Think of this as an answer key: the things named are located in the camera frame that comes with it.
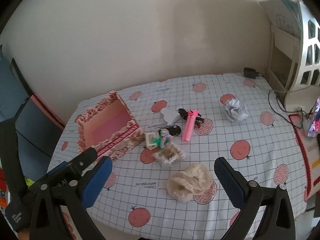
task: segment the screw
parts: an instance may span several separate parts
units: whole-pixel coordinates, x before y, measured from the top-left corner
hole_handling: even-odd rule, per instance
[[[72,180],[72,181],[69,182],[69,185],[71,187],[77,186],[77,184],[78,184],[78,181],[76,181],[76,180]]]
[[[46,190],[47,188],[48,188],[47,184],[42,184],[40,187],[41,190]]]
[[[285,184],[280,184],[280,185],[279,185],[279,188],[285,190],[285,189],[286,189],[286,186],[285,186]]]
[[[251,187],[256,187],[258,184],[257,184],[254,180],[250,180],[250,181],[249,181],[249,185],[250,185]]]

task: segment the blue-gray panel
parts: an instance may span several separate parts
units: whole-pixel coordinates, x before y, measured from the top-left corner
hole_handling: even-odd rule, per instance
[[[0,111],[6,118],[14,117],[27,97],[27,92],[12,74],[10,63],[0,50]]]
[[[19,115],[16,129],[49,156],[52,156],[62,133],[32,100]]]
[[[51,158],[18,134],[18,151],[23,175],[36,181],[47,173]]]

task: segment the pink comb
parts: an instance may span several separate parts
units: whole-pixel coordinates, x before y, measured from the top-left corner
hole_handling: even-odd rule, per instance
[[[190,141],[192,130],[195,126],[196,117],[198,114],[199,114],[198,110],[188,111],[187,124],[183,132],[182,141],[185,141],[185,142]]]

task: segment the white wall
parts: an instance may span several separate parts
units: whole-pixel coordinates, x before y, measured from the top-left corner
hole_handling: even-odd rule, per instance
[[[67,121],[90,97],[205,73],[265,71],[260,0],[24,0],[2,35],[31,88]]]

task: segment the white checkered tablecloth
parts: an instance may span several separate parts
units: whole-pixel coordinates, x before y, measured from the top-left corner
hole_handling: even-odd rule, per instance
[[[206,90],[196,93],[193,84],[199,82],[206,84]],[[157,131],[165,125],[161,114],[151,111],[154,102],[161,100],[167,102],[168,108],[176,110],[198,109],[202,117],[212,120],[213,129],[204,136],[193,132],[190,142],[182,142],[182,134],[175,137],[175,142],[188,156],[171,168],[161,167],[157,161],[150,164],[141,162],[145,142],[116,160],[113,163],[116,183],[109,189],[102,189],[94,206],[88,209],[89,215],[105,225],[147,239],[221,239],[229,228],[231,218],[239,210],[232,206],[214,174],[213,164],[219,156],[225,157],[247,180],[255,180],[262,187],[276,187],[276,168],[285,164],[281,166],[281,171],[284,171],[284,176],[285,171],[289,172],[286,187],[294,216],[303,213],[307,205],[303,200],[306,177],[293,128],[271,110],[268,104],[268,90],[271,88],[265,79],[257,77],[255,82],[256,85],[252,86],[254,84],[240,74],[231,73],[175,78],[119,91],[145,132]],[[142,92],[140,97],[130,100],[129,97],[137,91]],[[220,98],[228,93],[244,99],[248,106],[249,117],[243,124],[231,123],[225,117]],[[75,118],[105,96],[91,98],[78,105],[61,135],[49,170],[78,154],[79,136]],[[270,101],[277,112],[286,116],[273,93]],[[272,125],[261,123],[260,115],[265,111],[271,113]],[[183,130],[186,122],[180,119],[175,124]],[[230,149],[239,140],[249,143],[249,158],[236,160],[232,157]],[[217,191],[208,204],[198,204],[195,200],[181,203],[167,195],[166,184],[170,175],[184,170],[191,163],[204,164],[213,174]],[[141,182],[151,182],[155,188],[143,188],[139,185]],[[262,215],[263,208],[260,208],[248,237],[253,236]],[[141,226],[141,221],[148,222]]]

